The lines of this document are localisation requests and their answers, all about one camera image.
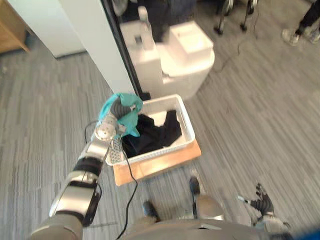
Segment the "person's shoe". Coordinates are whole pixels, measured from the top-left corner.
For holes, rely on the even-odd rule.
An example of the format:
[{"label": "person's shoe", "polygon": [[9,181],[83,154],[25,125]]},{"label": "person's shoe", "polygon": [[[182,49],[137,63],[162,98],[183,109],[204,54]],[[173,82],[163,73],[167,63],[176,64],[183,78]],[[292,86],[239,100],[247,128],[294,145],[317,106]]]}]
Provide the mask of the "person's shoe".
[{"label": "person's shoe", "polygon": [[200,185],[199,181],[195,176],[192,176],[189,181],[190,191],[192,196],[197,196],[200,194]]},{"label": "person's shoe", "polygon": [[291,30],[291,29],[284,29],[282,31],[282,38],[283,40],[291,45],[291,46],[297,46],[298,45],[298,41],[300,36],[296,34],[295,30]]},{"label": "person's shoe", "polygon": [[145,201],[142,205],[142,208],[145,216],[155,218],[156,223],[161,221],[157,210],[150,201]]},{"label": "person's shoe", "polygon": [[316,44],[320,40],[320,31],[319,29],[315,29],[310,33],[309,41],[313,44]]}]

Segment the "wooden tray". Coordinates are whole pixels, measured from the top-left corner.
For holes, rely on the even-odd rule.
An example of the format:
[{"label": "wooden tray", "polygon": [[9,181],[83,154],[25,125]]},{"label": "wooden tray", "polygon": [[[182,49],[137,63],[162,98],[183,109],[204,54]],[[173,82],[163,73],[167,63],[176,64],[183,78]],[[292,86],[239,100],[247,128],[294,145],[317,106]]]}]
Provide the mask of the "wooden tray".
[{"label": "wooden tray", "polygon": [[[173,167],[178,167],[196,157],[201,156],[201,149],[197,140],[194,140],[187,147],[170,152],[168,154],[158,156],[152,159],[134,162],[130,164],[132,175],[135,179],[141,180],[143,178],[152,177],[160,174]],[[114,165],[114,180],[117,186],[133,182],[130,176],[128,165]]]}]

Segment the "white pillar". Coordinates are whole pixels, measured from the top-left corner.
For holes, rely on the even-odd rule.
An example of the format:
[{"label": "white pillar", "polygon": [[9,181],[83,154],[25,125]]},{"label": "white pillar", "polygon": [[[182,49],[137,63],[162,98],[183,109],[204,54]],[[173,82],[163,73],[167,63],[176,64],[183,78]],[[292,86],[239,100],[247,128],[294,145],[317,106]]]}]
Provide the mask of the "white pillar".
[{"label": "white pillar", "polygon": [[100,0],[59,0],[83,46],[114,93],[134,93]]}]

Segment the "white box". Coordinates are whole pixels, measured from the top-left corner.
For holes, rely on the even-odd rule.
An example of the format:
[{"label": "white box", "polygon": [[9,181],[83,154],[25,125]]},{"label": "white box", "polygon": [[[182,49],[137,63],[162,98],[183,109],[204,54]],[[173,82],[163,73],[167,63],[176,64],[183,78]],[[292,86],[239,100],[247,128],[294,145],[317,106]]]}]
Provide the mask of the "white box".
[{"label": "white box", "polygon": [[[165,122],[167,111],[170,110],[176,110],[176,118],[180,123],[182,135],[174,141],[171,146],[130,157],[128,159],[129,163],[152,159],[154,157],[183,149],[196,139],[185,105],[181,97],[177,94],[144,101],[140,114],[145,114],[153,118],[156,126],[162,126]],[[110,166],[127,164],[125,156],[121,150],[119,139],[113,140],[113,144],[110,145],[105,161]]]},{"label": "white box", "polygon": [[168,46],[174,61],[185,66],[209,59],[214,43],[190,21],[170,27]]}]

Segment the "white wall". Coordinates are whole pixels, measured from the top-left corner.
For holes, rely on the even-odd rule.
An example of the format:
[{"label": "white wall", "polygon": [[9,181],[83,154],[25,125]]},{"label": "white wall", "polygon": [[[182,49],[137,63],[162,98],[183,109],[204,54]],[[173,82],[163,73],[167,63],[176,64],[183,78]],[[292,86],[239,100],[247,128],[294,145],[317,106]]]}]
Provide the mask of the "white wall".
[{"label": "white wall", "polygon": [[83,46],[114,93],[134,93],[100,0],[59,0]]},{"label": "white wall", "polygon": [[58,0],[8,0],[55,57],[85,51]]}]

